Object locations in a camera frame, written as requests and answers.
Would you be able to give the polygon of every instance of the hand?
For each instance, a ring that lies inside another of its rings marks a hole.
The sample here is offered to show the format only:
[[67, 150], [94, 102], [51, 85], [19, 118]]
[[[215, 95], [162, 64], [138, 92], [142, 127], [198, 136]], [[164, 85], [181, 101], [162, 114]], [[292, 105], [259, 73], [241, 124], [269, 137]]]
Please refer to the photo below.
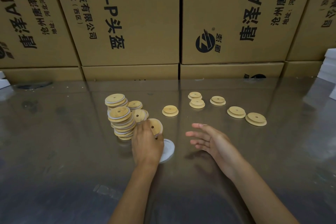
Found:
[[228, 136], [211, 126], [193, 123], [193, 128], [200, 128], [203, 132], [189, 131], [186, 136], [198, 137], [199, 139], [190, 140], [196, 149], [208, 152], [222, 172], [231, 180], [234, 178], [236, 166], [243, 159], [238, 150], [231, 144]]
[[132, 153], [136, 166], [153, 167], [155, 171], [163, 152], [163, 136], [154, 138], [149, 120], [136, 126], [132, 137]]

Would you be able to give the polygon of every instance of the forearm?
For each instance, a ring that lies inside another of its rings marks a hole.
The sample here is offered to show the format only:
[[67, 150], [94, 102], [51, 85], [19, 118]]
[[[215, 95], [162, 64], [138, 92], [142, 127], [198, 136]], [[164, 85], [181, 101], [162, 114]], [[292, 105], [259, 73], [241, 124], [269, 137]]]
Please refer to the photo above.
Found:
[[136, 167], [126, 190], [115, 208], [109, 224], [143, 223], [149, 188], [156, 168]]
[[243, 158], [237, 163], [232, 180], [257, 224], [298, 224], [295, 217]]

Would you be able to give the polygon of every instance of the person's left arm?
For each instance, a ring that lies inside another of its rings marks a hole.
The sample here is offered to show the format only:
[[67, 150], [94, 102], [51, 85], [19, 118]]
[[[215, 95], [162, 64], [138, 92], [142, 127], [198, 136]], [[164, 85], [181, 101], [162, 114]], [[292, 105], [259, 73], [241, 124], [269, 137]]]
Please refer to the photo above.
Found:
[[136, 167], [109, 224], [144, 222], [149, 188], [163, 152], [163, 137], [154, 138], [149, 120], [134, 129], [132, 152]]

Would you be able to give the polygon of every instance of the reflective tabletop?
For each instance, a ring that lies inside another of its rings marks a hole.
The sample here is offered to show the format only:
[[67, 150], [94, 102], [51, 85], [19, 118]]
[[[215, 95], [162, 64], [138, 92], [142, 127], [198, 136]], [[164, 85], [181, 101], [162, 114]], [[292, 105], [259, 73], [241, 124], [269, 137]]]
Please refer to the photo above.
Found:
[[[225, 132], [301, 224], [336, 223], [334, 84], [307, 79], [35, 83], [0, 90], [0, 223], [107, 223], [130, 179], [131, 142], [107, 119], [105, 98], [139, 100], [175, 144], [152, 182], [145, 223], [254, 223], [233, 183], [185, 132]], [[198, 91], [206, 106], [190, 107]], [[224, 106], [210, 103], [222, 96]], [[166, 105], [179, 114], [162, 115]], [[226, 110], [264, 115], [255, 127]]]

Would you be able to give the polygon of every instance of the person's right arm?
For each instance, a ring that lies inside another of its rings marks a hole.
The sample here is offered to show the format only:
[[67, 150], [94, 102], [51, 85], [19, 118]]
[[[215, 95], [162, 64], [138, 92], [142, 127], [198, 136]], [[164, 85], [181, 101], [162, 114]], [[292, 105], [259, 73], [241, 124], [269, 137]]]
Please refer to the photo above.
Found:
[[190, 143], [214, 158], [237, 187], [257, 224], [299, 223], [224, 133], [199, 123], [192, 124], [192, 127], [203, 132], [186, 132], [186, 136], [199, 138]]

